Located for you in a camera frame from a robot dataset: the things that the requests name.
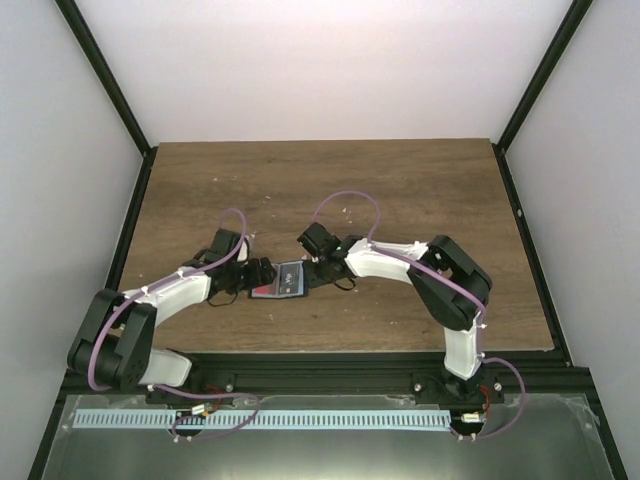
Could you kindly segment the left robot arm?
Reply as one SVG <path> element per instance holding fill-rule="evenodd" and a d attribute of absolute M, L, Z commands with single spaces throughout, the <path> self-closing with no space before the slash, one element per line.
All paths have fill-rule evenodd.
<path fill-rule="evenodd" d="M 203 377 L 192 371 L 187 356 L 153 348 L 155 330 L 219 293 L 237 296 L 272 284 L 277 268 L 266 257 L 252 258 L 250 250 L 246 236 L 221 228 L 209 247 L 170 275 L 125 292 L 100 290 L 68 351 L 68 369 L 96 391 L 164 385 L 181 403 L 196 402 L 204 392 Z"/>

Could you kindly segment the black VIP card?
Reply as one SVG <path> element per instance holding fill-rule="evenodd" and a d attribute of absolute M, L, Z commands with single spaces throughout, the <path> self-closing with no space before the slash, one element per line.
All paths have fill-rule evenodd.
<path fill-rule="evenodd" d="M 304 265 L 302 261 L 279 265 L 278 289 L 283 298 L 301 297 L 305 294 Z"/>

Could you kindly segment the black leather card holder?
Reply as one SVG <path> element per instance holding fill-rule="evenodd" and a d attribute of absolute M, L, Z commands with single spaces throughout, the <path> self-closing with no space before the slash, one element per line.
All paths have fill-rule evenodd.
<path fill-rule="evenodd" d="M 269 285 L 249 292 L 252 299 L 283 300 L 301 298 L 308 294 L 302 260 L 274 264 L 276 277 Z"/>

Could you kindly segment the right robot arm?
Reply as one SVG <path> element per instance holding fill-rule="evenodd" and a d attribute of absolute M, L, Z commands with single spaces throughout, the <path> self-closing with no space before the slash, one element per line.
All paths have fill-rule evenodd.
<path fill-rule="evenodd" d="M 414 288 L 431 317 L 444 329 L 443 373 L 436 378 L 447 396 L 465 403 L 480 392 L 484 354 L 480 333 L 493 282 L 453 239 L 397 244 L 360 235 L 343 239 L 318 222 L 297 239 L 311 256 L 303 262 L 310 288 L 358 278 L 381 278 Z"/>

